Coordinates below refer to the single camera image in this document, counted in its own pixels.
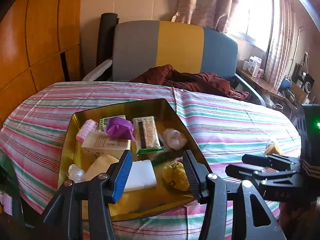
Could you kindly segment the yellow sponge with sock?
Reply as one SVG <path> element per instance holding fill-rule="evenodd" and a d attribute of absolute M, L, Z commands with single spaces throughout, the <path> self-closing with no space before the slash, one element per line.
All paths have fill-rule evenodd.
<path fill-rule="evenodd" d="M 267 142 L 264 155 L 273 155 L 273 154 L 284 155 L 279 144 L 275 141 L 269 140 Z"/>

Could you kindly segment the yellow plush toy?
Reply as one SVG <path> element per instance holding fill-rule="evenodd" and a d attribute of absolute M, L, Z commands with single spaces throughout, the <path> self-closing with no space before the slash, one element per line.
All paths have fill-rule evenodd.
<path fill-rule="evenodd" d="M 162 170 L 163 179 L 173 188 L 180 191 L 189 191 L 190 185 L 184 166 L 180 161 L 173 161 Z"/>

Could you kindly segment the beige cardboard box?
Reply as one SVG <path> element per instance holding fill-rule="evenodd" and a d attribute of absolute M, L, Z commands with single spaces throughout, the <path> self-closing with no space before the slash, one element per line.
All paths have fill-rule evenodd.
<path fill-rule="evenodd" d="M 81 149 L 87 156 L 111 155 L 120 159 L 125 150 L 130 150 L 131 140 L 110 137 L 105 132 L 89 132 Z"/>

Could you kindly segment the white foam block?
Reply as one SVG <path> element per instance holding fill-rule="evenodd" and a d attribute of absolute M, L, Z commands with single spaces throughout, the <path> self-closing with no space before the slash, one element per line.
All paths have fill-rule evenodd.
<path fill-rule="evenodd" d="M 151 161 L 149 159 L 134 161 L 124 192 L 148 189 L 156 185 L 157 179 Z"/>

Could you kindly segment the white ball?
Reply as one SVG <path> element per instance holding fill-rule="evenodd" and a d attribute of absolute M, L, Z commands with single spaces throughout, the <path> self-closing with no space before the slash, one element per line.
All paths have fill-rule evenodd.
<path fill-rule="evenodd" d="M 163 139 L 171 149 L 176 151 L 181 150 L 188 142 L 183 133 L 173 128 L 167 128 L 163 132 Z"/>

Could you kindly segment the pink roll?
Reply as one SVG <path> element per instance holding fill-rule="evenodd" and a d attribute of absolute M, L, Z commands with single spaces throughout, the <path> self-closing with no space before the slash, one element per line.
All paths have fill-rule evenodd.
<path fill-rule="evenodd" d="M 92 119 L 86 120 L 76 135 L 76 141 L 83 143 L 89 132 L 96 131 L 98 123 Z"/>

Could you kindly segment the green cream box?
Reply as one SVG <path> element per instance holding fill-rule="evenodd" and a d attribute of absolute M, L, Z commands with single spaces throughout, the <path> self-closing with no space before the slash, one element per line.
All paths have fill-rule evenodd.
<path fill-rule="evenodd" d="M 126 116 L 125 116 L 125 115 L 117 115 L 117 116 L 100 118 L 100 120 L 99 120 L 99 131 L 100 131 L 100 132 L 104 132 L 106 126 L 107 126 L 108 123 L 109 123 L 109 120 L 110 120 L 110 119 L 113 119 L 113 118 L 117 118 L 117 117 L 122 118 L 122 119 L 126 119 Z"/>

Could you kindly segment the purple snack packet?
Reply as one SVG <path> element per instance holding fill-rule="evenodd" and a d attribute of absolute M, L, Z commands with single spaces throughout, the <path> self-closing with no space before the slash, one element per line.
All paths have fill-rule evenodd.
<path fill-rule="evenodd" d="M 113 118 L 109 120 L 105 132 L 113 138 L 135 141 L 133 135 L 134 125 L 131 121 L 122 118 Z"/>

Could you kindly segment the green biscuit packet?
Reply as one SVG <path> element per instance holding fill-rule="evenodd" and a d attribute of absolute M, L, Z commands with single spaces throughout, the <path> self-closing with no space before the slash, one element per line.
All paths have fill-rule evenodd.
<path fill-rule="evenodd" d="M 136 155 L 162 151 L 157 133 L 155 117 L 145 116 L 132 119 L 136 140 Z"/>

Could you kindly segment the blue round container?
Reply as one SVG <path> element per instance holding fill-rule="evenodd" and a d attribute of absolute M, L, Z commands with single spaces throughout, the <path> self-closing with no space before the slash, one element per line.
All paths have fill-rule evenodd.
<path fill-rule="evenodd" d="M 290 89 L 291 86 L 292 86 L 292 79 L 290 76 L 286 75 L 286 76 L 284 76 L 284 78 L 278 88 L 278 91 L 281 92 L 281 91 Z"/>

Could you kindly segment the wooden side desk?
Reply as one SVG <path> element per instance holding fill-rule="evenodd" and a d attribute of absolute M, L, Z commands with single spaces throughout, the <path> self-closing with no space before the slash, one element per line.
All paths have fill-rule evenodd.
<path fill-rule="evenodd" d="M 284 100 L 283 95 L 280 92 L 278 92 L 275 88 L 273 88 L 269 83 L 267 83 L 264 79 L 261 79 L 259 77 L 252 77 L 251 74 L 239 68 L 236 70 L 236 74 L 241 76 L 244 80 L 246 80 L 252 86 L 262 90 L 264 93 L 270 96 L 273 96 L 275 98 L 278 98 L 280 100 Z"/>

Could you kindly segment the gold rectangular tray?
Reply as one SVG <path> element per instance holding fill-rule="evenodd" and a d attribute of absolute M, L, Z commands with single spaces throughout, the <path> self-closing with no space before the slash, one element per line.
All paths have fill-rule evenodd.
<path fill-rule="evenodd" d="M 63 143 L 60 170 L 57 184 L 60 186 L 68 177 L 68 168 L 75 164 L 87 171 L 96 160 L 86 155 L 76 134 L 86 120 L 99 120 L 104 117 L 124 115 L 132 120 L 137 117 L 154 116 L 156 128 L 163 133 L 167 128 L 182 132 L 187 138 L 186 150 L 191 150 L 197 162 L 207 165 L 202 152 L 182 120 L 165 99 L 152 99 L 118 103 L 76 112 L 72 115 Z M 128 177 L 125 191 L 116 204 L 109 206 L 113 221 L 122 221 L 154 216 L 174 209 L 194 200 L 189 191 L 183 192 L 169 185 L 162 176 L 163 168 L 171 161 L 182 156 L 183 151 L 170 151 L 156 162 L 151 162 L 147 154 L 136 155 L 136 146 L 131 144 L 133 154 L 132 171 Z"/>

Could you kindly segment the white boxes on desk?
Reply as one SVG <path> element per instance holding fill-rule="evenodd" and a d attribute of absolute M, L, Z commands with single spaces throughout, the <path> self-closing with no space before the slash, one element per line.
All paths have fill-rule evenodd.
<path fill-rule="evenodd" d="M 248 61 L 244 61 L 242 70 L 251 74 L 252 77 L 262 78 L 264 70 L 260 68 L 262 59 L 257 56 L 251 56 Z"/>

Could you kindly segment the dark red blanket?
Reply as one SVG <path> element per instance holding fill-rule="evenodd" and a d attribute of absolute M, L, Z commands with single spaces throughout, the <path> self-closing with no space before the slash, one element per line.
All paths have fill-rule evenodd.
<path fill-rule="evenodd" d="M 150 68 L 132 79 L 131 82 L 185 89 L 190 92 L 218 95 L 239 101 L 249 96 L 249 92 L 234 90 L 229 81 L 214 73 L 180 73 L 170 64 Z"/>

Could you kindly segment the wooden wardrobe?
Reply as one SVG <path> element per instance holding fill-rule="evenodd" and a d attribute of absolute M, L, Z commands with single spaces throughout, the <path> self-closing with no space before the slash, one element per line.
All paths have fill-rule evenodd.
<path fill-rule="evenodd" d="M 25 99 L 79 81 L 81 0 L 15 0 L 1 20 L 1 123 Z"/>

